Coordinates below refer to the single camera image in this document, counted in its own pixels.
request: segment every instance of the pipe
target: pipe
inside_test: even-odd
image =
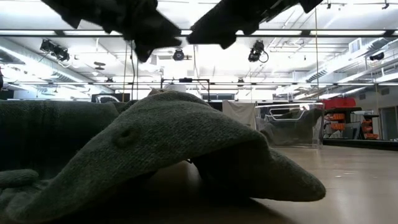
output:
[[[40,62],[42,65],[48,67],[49,69],[52,69],[55,73],[58,73],[60,75],[63,75],[64,77],[67,77],[74,82],[93,82],[93,80],[80,75],[77,72],[74,72],[70,69],[63,68],[61,65],[58,63],[55,63],[31,50],[28,50],[24,48],[23,46],[20,46],[19,44],[14,43],[13,41],[10,41],[6,38],[0,37],[0,46],[4,47],[5,49],[10,50],[11,52],[15,52],[19,55],[23,55],[25,57],[28,57],[32,60]],[[98,86],[96,87],[99,92],[102,93],[114,93],[114,91],[106,86]]]

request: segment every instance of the wooden floor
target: wooden floor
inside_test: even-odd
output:
[[[124,215],[106,217],[107,223],[398,223],[398,152],[327,146],[281,151],[325,184],[325,199],[242,202],[209,196],[196,168],[184,162],[159,171]]]

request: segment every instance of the black equipment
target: black equipment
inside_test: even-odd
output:
[[[376,54],[376,55],[372,55],[372,56],[369,57],[369,59],[370,59],[371,61],[374,61],[374,60],[382,60],[382,59],[384,59],[384,52],[378,53],[378,54]]]
[[[184,60],[184,58],[185,58],[185,55],[184,55],[184,52],[182,52],[182,49],[175,50],[174,55],[173,55],[173,59],[175,61]]]
[[[181,44],[175,38],[181,30],[156,10],[157,0],[42,1],[75,29],[84,19],[102,26],[107,33],[116,31],[126,40],[134,40],[141,62],[146,62],[156,48]]]
[[[188,36],[190,44],[220,44],[227,49],[236,41],[236,32],[250,35],[259,24],[268,22],[286,9],[300,3],[308,13],[322,0],[221,0],[200,18]]]
[[[43,40],[40,50],[57,58],[61,62],[67,62],[70,59],[68,49],[51,43],[49,40]]]
[[[267,60],[266,61],[260,61],[260,57],[262,54],[266,54],[267,55]],[[265,52],[264,50],[264,43],[261,40],[257,40],[256,43],[254,43],[253,48],[250,50],[250,54],[249,54],[249,62],[262,62],[262,63],[266,63],[269,59],[269,56],[267,54],[267,52]]]

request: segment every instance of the red container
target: red container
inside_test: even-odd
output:
[[[333,98],[330,100],[322,100],[322,103],[325,104],[325,109],[333,109],[333,108],[351,108],[355,107],[355,99],[346,97],[346,98]]]

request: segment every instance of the ceiling duct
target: ceiling duct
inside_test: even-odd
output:
[[[93,82],[93,80],[83,75],[80,75],[79,73],[74,72],[68,68],[63,68],[58,63],[55,63],[43,57],[42,55],[34,53],[31,50],[23,48],[22,46],[3,37],[0,37],[0,50],[7,52],[13,57],[17,57],[16,55],[21,55],[30,60],[35,60],[37,61],[37,63],[40,62],[41,66],[46,66],[48,67],[48,69],[52,69],[54,71],[54,76],[57,76],[58,79],[66,80],[65,78],[68,78],[68,81],[70,82]],[[100,93],[114,93],[112,89],[106,86],[94,86],[93,88],[98,89],[98,92]]]
[[[396,40],[396,38],[378,38],[372,40],[369,38],[356,39],[352,43],[359,43],[359,45],[356,46],[354,50],[350,47],[349,50],[337,55],[334,59],[329,60],[319,68],[319,72],[317,72],[316,68],[309,71],[301,82],[306,81],[310,83],[315,81],[317,78],[332,74],[333,72],[352,64],[353,59],[358,57],[368,57],[377,53],[394,40]]]

